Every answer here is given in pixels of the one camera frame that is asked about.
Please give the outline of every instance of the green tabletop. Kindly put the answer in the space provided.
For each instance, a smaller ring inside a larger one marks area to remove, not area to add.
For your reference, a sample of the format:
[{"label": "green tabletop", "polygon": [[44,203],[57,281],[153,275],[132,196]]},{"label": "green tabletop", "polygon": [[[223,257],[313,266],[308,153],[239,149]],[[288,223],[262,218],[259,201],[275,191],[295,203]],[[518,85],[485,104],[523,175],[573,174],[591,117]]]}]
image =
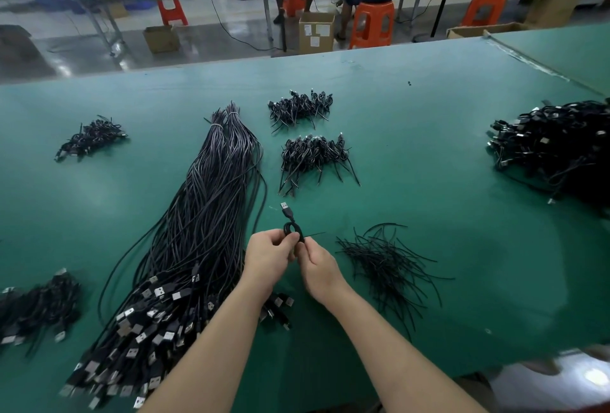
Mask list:
[{"label": "green tabletop", "polygon": [[[333,93],[329,121],[271,135],[267,102],[298,92]],[[482,39],[397,45],[282,59],[207,63],[0,88],[0,286],[28,287],[67,267],[87,289],[80,322],[38,353],[5,347],[2,411],[85,411],[88,398],[57,392],[95,339],[95,302],[119,256],[163,213],[209,125],[230,100],[261,141],[269,196],[260,229],[285,218],[276,194],[287,138],[340,132],[362,187],[331,171],[301,179],[290,207],[304,232],[336,251],[379,222],[407,224],[402,241],[438,260],[434,300],[416,320],[414,344],[451,376],[596,342],[610,332],[610,237],[595,214],[543,195],[493,169],[485,132],[540,105],[600,99],[516,61]],[[96,114],[131,140],[82,161],[56,163],[59,145]],[[137,259],[121,269],[117,303]],[[346,257],[337,256],[352,282]],[[355,288],[367,295],[359,279]],[[298,413],[373,395],[340,326],[309,298],[298,268],[278,290],[295,298],[293,330],[259,328],[235,411]],[[110,316],[110,306],[105,308]],[[390,321],[400,329],[395,318]],[[113,412],[130,402],[112,400]]]},{"label": "green tabletop", "polygon": [[591,90],[610,96],[610,23],[492,34],[492,38]]}]

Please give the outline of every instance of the bundle of cables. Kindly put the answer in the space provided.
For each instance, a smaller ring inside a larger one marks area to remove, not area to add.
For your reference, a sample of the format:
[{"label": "bundle of cables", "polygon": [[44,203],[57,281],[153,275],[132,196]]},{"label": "bundle of cables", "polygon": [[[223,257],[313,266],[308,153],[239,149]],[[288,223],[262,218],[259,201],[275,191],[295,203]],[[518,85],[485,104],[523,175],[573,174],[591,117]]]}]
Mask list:
[{"label": "bundle of cables", "polygon": [[79,304],[80,284],[66,269],[27,292],[5,288],[0,294],[0,344],[31,341],[29,356],[42,343],[47,328],[53,328],[56,342],[64,340],[80,317]]},{"label": "bundle of cables", "polygon": [[513,123],[498,120],[491,125],[498,134],[487,145],[495,154],[496,169],[521,167],[525,177],[536,177],[536,184],[509,177],[550,194],[549,203],[561,193],[568,193],[607,206],[610,101],[543,104],[542,108],[519,115]]},{"label": "bundle of cables", "polygon": [[[212,318],[243,270],[244,240],[260,181],[262,147],[241,122],[232,102],[212,114],[211,126],[186,180],[159,221],[118,261],[98,301],[102,324],[104,292],[121,261],[147,235],[152,244],[138,264],[133,289],[83,354],[60,394],[85,388],[91,409],[112,396],[137,394],[139,408]],[[254,221],[256,229],[265,196]],[[292,305],[274,294],[261,319],[286,329],[279,307]]]},{"label": "bundle of cables", "polygon": [[324,91],[316,93],[312,89],[311,97],[308,97],[305,93],[299,95],[291,90],[290,98],[282,97],[278,102],[269,102],[269,117],[274,121],[273,126],[278,126],[273,132],[279,131],[282,126],[295,126],[299,119],[308,119],[315,129],[314,118],[321,116],[326,119],[331,105],[331,93],[327,96]]},{"label": "bundle of cables", "polygon": [[289,188],[284,195],[292,193],[294,195],[295,188],[298,188],[298,181],[302,174],[309,171],[318,171],[318,184],[322,180],[322,167],[324,164],[332,163],[337,177],[343,182],[337,163],[347,169],[356,179],[356,183],[360,185],[360,181],[356,177],[354,166],[349,160],[349,148],[345,149],[345,139],[343,134],[339,134],[339,138],[335,143],[334,140],[326,140],[324,137],[312,137],[308,135],[304,139],[299,136],[296,140],[287,140],[286,147],[282,149],[282,177],[279,183],[279,193],[282,192],[284,186],[289,182]]},{"label": "bundle of cables", "polygon": [[67,155],[90,155],[98,148],[127,137],[127,134],[121,131],[121,126],[112,122],[112,118],[108,119],[100,115],[98,117],[99,119],[91,121],[88,126],[80,125],[78,134],[74,134],[59,148],[55,155],[56,161],[63,160]]},{"label": "bundle of cables", "polygon": [[426,309],[423,298],[428,295],[422,286],[430,285],[442,307],[438,288],[432,279],[453,279],[427,273],[426,262],[432,259],[414,253],[398,238],[397,230],[405,225],[387,222],[373,225],[363,235],[354,230],[354,240],[337,238],[341,252],[354,266],[354,277],[362,275],[370,282],[370,293],[377,302],[379,312],[391,310],[403,323],[410,339],[406,323],[409,317],[413,330],[416,328],[413,313],[422,318],[420,309]]}]

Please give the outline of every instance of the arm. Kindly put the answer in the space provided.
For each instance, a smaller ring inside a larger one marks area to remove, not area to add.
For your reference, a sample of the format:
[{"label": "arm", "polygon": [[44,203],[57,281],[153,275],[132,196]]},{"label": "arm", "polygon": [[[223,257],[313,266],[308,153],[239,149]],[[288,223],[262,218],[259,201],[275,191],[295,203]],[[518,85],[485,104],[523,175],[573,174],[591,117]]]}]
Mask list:
[{"label": "arm", "polygon": [[389,413],[484,413],[484,409],[401,336],[347,284],[337,261],[313,239],[297,245],[305,286],[343,326]]},{"label": "arm", "polygon": [[297,241],[298,233],[284,237],[281,230],[252,235],[238,285],[141,413],[231,410],[262,305],[294,258]]}]

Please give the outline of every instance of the right hand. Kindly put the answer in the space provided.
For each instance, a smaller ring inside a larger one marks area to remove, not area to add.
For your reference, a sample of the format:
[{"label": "right hand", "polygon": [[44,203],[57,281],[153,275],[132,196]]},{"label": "right hand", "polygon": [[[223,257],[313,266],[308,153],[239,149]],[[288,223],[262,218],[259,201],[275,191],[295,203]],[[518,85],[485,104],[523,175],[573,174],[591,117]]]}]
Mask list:
[{"label": "right hand", "polygon": [[304,244],[296,244],[295,256],[301,266],[305,288],[323,306],[328,308],[342,291],[351,289],[336,259],[311,237],[305,238]]}]

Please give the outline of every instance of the red plastic stool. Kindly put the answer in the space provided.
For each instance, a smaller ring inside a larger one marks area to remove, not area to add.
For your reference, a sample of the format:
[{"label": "red plastic stool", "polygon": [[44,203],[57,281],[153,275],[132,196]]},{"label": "red plastic stool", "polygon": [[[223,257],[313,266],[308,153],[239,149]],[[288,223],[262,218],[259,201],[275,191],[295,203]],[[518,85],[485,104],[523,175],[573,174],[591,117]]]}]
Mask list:
[{"label": "red plastic stool", "polygon": [[[461,25],[484,26],[486,24],[498,24],[499,17],[502,14],[505,4],[506,0],[472,0],[468,6],[468,9],[466,10],[464,19],[462,19]],[[476,20],[475,17],[477,16],[479,9],[488,5],[492,6],[489,16],[482,20]]]},{"label": "red plastic stool", "polygon": [[169,26],[170,22],[180,20],[182,21],[182,24],[184,26],[188,26],[188,20],[187,17],[184,15],[184,12],[182,11],[180,1],[172,1],[174,1],[174,8],[169,9],[163,5],[163,0],[157,0],[157,5],[159,6],[159,12],[161,13],[161,20],[163,20],[163,24],[165,26]]},{"label": "red plastic stool", "polygon": [[[358,20],[366,16],[364,29],[358,31]],[[384,17],[390,19],[387,31],[382,31],[381,25]],[[354,47],[380,47],[392,43],[392,28],[394,26],[394,2],[384,4],[360,4],[354,15],[354,28],[351,30],[349,48]]]},{"label": "red plastic stool", "polygon": [[289,17],[296,15],[297,10],[305,9],[305,0],[284,0],[284,11]]}]

